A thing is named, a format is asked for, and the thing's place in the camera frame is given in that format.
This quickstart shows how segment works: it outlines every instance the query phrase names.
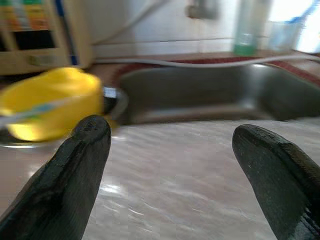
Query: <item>yellow container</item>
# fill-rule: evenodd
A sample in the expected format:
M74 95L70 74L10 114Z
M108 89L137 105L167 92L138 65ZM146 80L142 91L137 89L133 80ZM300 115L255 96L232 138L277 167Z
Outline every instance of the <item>yellow container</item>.
M5 88L0 112L12 116L33 107L73 98L39 116L8 125L9 132L26 141L47 141L67 135L83 118L103 112L103 91L99 78L81 69L57 68Z

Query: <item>green bottle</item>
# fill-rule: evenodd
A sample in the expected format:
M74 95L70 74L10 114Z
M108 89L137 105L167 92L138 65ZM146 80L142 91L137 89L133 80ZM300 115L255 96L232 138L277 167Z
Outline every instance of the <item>green bottle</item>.
M269 0L241 0L233 52L239 56L256 53L268 10Z

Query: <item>plastic bottle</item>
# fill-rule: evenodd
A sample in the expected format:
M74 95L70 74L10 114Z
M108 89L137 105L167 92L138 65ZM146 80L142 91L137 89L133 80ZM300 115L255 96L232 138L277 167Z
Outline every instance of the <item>plastic bottle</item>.
M268 12L267 0L241 0L240 13L234 42L234 53L240 56L254 55L258 36Z
M293 49L308 54L320 53L320 0L313 2Z

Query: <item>wall tile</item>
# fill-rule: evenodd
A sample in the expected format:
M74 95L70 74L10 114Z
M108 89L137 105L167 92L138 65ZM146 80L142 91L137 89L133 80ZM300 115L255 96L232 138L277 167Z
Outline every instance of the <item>wall tile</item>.
M93 39L110 36L141 12L146 0L85 0ZM106 43L197 40L200 21L186 17L187 0L164 0L152 14Z
M217 15L215 19L202 20L201 39L233 38L240 0L213 0Z
M191 54L198 53L199 47L199 40L186 40L105 44L95 46L93 49L97 58L119 58L147 55Z
M229 39L205 39L201 40L201 53L230 52L233 49L234 40Z

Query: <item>white countertop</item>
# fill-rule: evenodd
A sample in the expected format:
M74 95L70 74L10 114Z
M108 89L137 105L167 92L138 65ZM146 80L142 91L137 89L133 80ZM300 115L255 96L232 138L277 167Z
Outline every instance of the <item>white countertop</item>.
M320 118L123 126L112 138L84 240L275 240L232 151L256 124L320 165ZM0 148L0 214L57 146Z

